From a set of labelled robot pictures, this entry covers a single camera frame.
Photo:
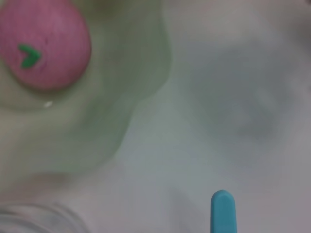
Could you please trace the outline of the blue scissors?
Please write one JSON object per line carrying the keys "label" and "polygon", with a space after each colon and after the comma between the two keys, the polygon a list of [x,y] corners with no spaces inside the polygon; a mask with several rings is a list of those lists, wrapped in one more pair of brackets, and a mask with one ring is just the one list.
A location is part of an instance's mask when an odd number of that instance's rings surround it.
{"label": "blue scissors", "polygon": [[226,190],[211,198],[210,233],[237,233],[235,200]]}

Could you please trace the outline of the pale green glass fruit plate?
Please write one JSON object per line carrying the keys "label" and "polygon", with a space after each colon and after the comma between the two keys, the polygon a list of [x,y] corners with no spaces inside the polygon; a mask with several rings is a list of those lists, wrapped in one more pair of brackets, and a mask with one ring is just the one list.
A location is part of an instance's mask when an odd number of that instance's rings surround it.
{"label": "pale green glass fruit plate", "polygon": [[79,173],[119,147],[136,105],[167,80],[161,0],[70,0],[89,29],[90,61],[72,85],[42,91],[0,58],[0,176]]}

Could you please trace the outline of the pink toy peach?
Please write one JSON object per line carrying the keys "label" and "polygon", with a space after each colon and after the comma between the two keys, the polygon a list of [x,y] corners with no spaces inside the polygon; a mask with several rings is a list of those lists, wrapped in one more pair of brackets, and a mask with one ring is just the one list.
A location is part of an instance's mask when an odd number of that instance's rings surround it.
{"label": "pink toy peach", "polygon": [[90,57],[88,26],[70,0],[4,0],[0,6],[0,58],[26,86],[66,88]]}

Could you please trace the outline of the clear green-label water bottle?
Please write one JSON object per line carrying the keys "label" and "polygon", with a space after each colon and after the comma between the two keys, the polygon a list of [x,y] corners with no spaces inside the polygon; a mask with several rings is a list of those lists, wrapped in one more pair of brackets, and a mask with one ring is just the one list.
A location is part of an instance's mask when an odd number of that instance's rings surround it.
{"label": "clear green-label water bottle", "polygon": [[0,233],[91,233],[72,210],[60,204],[0,204]]}

